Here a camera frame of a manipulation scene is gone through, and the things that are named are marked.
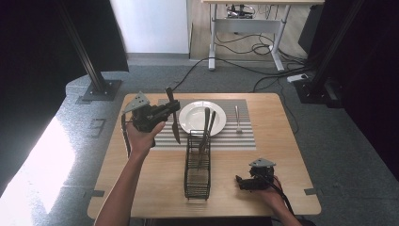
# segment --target human arm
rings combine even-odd
[[[281,189],[279,178],[275,177],[273,184]],[[253,193],[258,194],[261,199],[269,206],[275,216],[280,220],[284,226],[301,226],[302,224],[296,219],[296,217],[289,211],[285,205],[284,199],[276,191],[275,188],[269,187],[266,190],[255,190]]]
[[[165,122],[157,124],[150,133],[138,132],[131,122],[126,124],[131,155],[119,179],[97,217],[94,225],[128,225],[138,178],[144,160],[152,147],[153,138],[164,128]]]

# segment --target table leg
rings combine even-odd
[[[211,4],[211,44],[209,46],[209,71],[215,70],[215,23],[217,4]]]
[[[276,63],[276,67],[279,71],[284,71],[284,67],[282,66],[281,60],[279,58],[279,43],[281,42],[282,33],[284,32],[285,24],[287,24],[288,13],[290,12],[290,5],[285,7],[284,17],[281,19],[281,23],[279,25],[279,32],[276,34],[276,38],[274,40],[273,45],[269,46],[270,53]]]

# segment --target white wall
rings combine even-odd
[[[187,0],[110,0],[126,53],[188,54]]]

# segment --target wooden floor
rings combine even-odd
[[[285,10],[285,6],[254,6],[250,5],[256,10],[255,19],[266,18],[269,15],[269,19],[277,20],[281,19]],[[302,28],[306,22],[309,15],[310,6],[291,6],[290,14],[288,16],[288,21],[285,26],[285,30],[279,45],[280,50],[287,54],[295,57],[306,57],[307,54],[299,46],[297,41],[302,32]],[[203,4],[200,0],[192,0],[192,38],[190,47],[190,58],[192,59],[203,59],[208,57],[209,44],[211,39],[210,33],[210,5]],[[227,7],[225,5],[219,4],[217,7],[217,18],[227,17]],[[217,33],[216,43],[223,44],[235,52],[244,53],[252,50],[252,46],[259,44],[260,33],[257,34],[234,34],[234,33]],[[233,41],[229,43],[223,43],[227,40],[237,40],[243,38],[247,35],[256,35],[248,38],[244,38],[238,41]],[[272,34],[262,34],[268,37],[261,38],[262,42],[265,44],[271,44],[273,39]],[[258,49],[258,52],[264,54],[268,52],[266,48]],[[236,54],[231,50],[217,46],[216,47],[216,57],[223,59],[234,59],[234,60],[249,60],[249,61],[271,61],[272,57],[270,55],[257,55],[253,52],[247,54]]]

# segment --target white desk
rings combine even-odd
[[[322,5],[324,0],[202,0],[202,3],[211,4],[211,44],[209,49],[209,70],[215,69],[215,33],[243,32],[243,33],[274,33],[276,39],[269,46],[270,53],[279,71],[284,71],[279,58],[279,43],[291,5]],[[218,19],[216,15],[217,4],[251,4],[251,5],[286,5],[284,16],[281,20],[255,20],[255,19]]]

